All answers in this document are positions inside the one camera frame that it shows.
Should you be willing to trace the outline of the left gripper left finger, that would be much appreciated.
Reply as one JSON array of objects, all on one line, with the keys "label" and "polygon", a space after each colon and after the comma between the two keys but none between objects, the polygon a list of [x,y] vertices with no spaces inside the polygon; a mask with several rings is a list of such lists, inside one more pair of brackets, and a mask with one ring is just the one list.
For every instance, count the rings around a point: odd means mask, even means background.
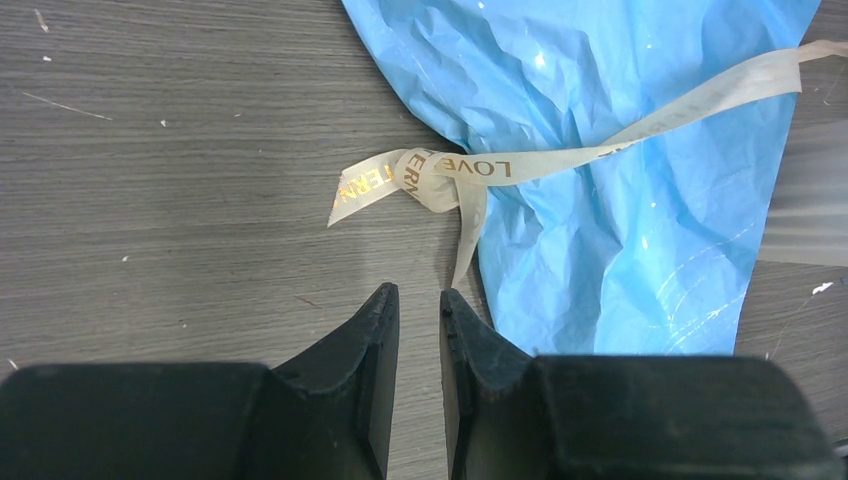
[{"label": "left gripper left finger", "polygon": [[399,343],[385,283],[287,362],[47,364],[1,385],[5,479],[383,479]]}]

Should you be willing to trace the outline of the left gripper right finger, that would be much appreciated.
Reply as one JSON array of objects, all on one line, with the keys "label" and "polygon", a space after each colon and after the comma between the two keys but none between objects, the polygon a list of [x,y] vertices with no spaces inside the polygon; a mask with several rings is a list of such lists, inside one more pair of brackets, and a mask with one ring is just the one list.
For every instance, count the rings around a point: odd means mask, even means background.
[{"label": "left gripper right finger", "polygon": [[777,365],[735,356],[532,357],[440,298],[452,479],[843,479]]}]

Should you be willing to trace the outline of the blue wrapping paper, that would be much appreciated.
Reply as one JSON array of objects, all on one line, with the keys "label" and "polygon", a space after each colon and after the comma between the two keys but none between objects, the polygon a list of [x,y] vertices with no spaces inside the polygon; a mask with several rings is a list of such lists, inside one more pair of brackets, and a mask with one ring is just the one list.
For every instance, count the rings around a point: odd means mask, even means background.
[{"label": "blue wrapping paper", "polygon": [[[596,146],[757,55],[815,1],[348,1],[407,108],[472,154]],[[730,354],[794,113],[763,99],[492,187],[496,330],[539,354]]]}]

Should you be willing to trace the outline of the beige printed ribbon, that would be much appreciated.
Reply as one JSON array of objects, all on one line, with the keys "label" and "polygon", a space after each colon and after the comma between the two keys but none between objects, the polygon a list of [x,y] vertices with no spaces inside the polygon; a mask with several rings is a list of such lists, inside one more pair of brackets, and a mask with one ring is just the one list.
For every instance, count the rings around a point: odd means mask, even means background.
[{"label": "beige printed ribbon", "polygon": [[466,274],[487,212],[487,190],[537,180],[615,155],[646,139],[758,100],[802,90],[802,63],[847,54],[844,42],[817,40],[753,57],[716,75],[601,145],[576,149],[463,155],[398,149],[344,169],[328,223],[403,191],[434,213],[459,209],[461,232],[451,282]]}]

